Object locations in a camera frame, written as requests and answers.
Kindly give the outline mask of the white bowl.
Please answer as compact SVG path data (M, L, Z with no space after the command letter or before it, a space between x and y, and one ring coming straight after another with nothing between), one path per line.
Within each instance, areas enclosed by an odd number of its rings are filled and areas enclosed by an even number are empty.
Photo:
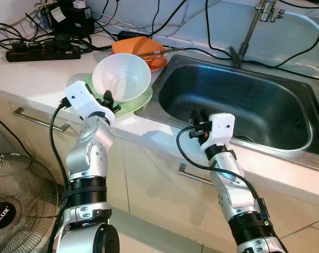
M97 63L92 86L99 94L111 92L114 101L124 103L141 96L150 86L152 72L137 55L111 54Z

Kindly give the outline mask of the white kitchen cabinet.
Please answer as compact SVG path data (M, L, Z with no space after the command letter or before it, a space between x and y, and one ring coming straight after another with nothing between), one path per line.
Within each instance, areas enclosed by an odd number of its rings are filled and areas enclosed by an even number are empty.
M184 159L175 131L160 137L163 145L144 145L134 138L116 137L107 171L107 200L113 207L222 253L235 253L236 243L212 184L179 174ZM319 205L297 197L289 183L309 176L319 183L319 172L230 145L237 161L263 198L275 233L290 253L319 253Z

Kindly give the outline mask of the green plate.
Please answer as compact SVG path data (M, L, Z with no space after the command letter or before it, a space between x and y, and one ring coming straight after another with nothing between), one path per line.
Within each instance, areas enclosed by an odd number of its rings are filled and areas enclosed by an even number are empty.
M83 74L83 81L86 83L88 89L91 90L94 97L97 100L101 101L103 99L103 96L94 89L92 83L92 74ZM118 116L128 115L129 113L133 113L137 110L140 110L145 106L145 104L147 104L150 101L152 96L153 89L152 87L148 87L138 98L123 103L115 102L114 104L119 108L119 110L114 112L114 115L117 118Z

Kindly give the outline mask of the sink drain strainer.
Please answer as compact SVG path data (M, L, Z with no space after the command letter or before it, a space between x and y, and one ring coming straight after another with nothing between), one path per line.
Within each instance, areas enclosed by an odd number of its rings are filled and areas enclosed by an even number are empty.
M234 135L233 135L233 138L236 138L236 139L241 140L241 141L246 141L246 142L254 143L254 140L252 140L252 139L249 138L249 137L246 137L245 135L237 135L237 134L234 134Z

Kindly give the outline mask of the stainless steel sink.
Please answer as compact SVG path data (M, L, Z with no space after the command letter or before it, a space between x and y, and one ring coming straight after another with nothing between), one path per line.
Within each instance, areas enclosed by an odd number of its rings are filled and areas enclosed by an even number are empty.
M319 101L311 85L174 55L136 115L172 127L195 122L195 108L235 116L233 144L319 171Z

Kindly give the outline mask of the orange bowl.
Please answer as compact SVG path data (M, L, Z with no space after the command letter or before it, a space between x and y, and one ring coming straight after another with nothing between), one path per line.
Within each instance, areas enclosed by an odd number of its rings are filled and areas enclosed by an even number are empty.
M147 37L135 37L112 43L111 55L116 53L130 53L137 55L164 49L165 47L155 40Z

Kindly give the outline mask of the orange plate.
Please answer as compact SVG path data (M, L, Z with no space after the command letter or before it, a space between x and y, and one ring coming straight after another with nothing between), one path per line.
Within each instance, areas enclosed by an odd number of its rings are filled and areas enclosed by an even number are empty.
M167 58L164 55L152 55L141 57L149 66L151 72L161 70L167 65Z

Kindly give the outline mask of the small black power adapter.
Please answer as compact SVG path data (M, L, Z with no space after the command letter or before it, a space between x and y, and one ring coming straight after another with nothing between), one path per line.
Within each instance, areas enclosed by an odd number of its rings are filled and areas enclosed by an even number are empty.
M119 41L121 40L126 40L129 38L135 38L135 37L147 37L150 38L149 34L143 34L140 32L130 32L130 31L119 31L119 33L117 34L117 39Z

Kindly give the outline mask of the silver metal chopstick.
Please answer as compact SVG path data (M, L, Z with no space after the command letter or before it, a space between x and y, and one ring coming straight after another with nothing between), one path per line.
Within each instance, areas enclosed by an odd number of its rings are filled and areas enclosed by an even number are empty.
M164 50L159 50L159 51L152 51L149 53L141 53L137 54L138 57L150 57L150 56L155 56L159 55L159 57L162 57L164 54L170 53L170 52L176 52L176 51L183 51L185 50L184 47L174 47L174 48L169 48L169 49L164 49Z

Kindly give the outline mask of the metal faucet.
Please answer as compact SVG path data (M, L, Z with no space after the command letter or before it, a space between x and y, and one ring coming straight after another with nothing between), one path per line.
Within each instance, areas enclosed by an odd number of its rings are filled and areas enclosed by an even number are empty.
M240 68L244 61L246 51L249 48L249 42L253 36L256 25L261 22L273 23L276 19L281 19L284 14L284 10L275 7L277 0L259 0L254 6L253 17L251 23L248 26L247 32L244 37L244 41L241 43L238 51L235 51L233 47L229 47L230 53L232 53L233 63L236 68Z

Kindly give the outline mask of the black power strip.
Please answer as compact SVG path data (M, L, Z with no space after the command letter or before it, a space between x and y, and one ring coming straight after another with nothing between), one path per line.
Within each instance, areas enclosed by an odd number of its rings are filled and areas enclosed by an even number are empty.
M53 60L80 60L82 58L78 46L68 49L51 47L45 48L39 43L15 43L12 48L5 52L8 62L21 61L53 61Z

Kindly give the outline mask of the large black power adapter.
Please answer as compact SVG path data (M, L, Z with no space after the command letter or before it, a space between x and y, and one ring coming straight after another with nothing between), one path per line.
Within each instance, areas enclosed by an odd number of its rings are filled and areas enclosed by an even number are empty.
M54 34L94 34L94 19L84 0L56 0L42 7L40 14Z

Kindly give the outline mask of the black floor fan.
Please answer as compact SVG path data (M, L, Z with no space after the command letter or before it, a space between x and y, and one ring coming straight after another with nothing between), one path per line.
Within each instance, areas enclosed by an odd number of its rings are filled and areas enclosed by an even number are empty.
M43 164L0 153L0 253L43 250L60 207L59 189Z

